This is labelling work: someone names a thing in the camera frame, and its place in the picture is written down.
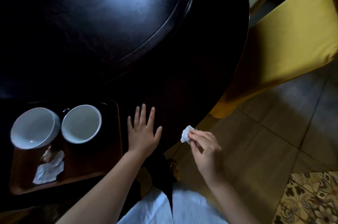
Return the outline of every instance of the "floral carpet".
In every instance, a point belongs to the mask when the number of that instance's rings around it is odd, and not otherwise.
[[[338,224],[338,172],[291,174],[272,224]]]

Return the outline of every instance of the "wooden tray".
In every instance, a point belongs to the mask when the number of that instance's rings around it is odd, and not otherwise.
[[[45,107],[54,111],[62,120],[63,110],[78,105],[89,104],[97,107],[102,115],[102,125],[98,134],[83,144],[71,144],[61,132],[52,141],[52,148],[62,149],[65,153],[63,172],[55,181],[35,185],[33,179],[38,165],[43,164],[41,156],[48,146],[22,150],[15,148],[10,177],[10,190],[20,195],[36,190],[51,188],[79,180],[106,175],[122,158],[120,117],[118,105],[112,100],[107,101],[45,101],[28,103],[22,113],[34,107]]]

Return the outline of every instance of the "white ceramic bowl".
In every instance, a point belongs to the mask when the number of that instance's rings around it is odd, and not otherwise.
[[[61,122],[57,114],[36,107],[17,118],[11,130],[11,141],[17,148],[41,148],[52,142],[60,131]]]
[[[99,132],[102,124],[100,111],[91,105],[73,108],[62,121],[63,137],[74,144],[90,141]]]

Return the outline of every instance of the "white tissue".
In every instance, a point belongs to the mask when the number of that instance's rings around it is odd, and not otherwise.
[[[188,137],[188,134],[190,133],[189,130],[195,130],[194,128],[192,128],[190,125],[188,125],[182,132],[182,138],[181,138],[181,142],[188,142],[190,145],[190,139]]]
[[[62,161],[65,153],[60,150],[53,161],[39,165],[34,177],[34,184],[43,184],[57,179],[57,175],[64,170],[65,162]]]

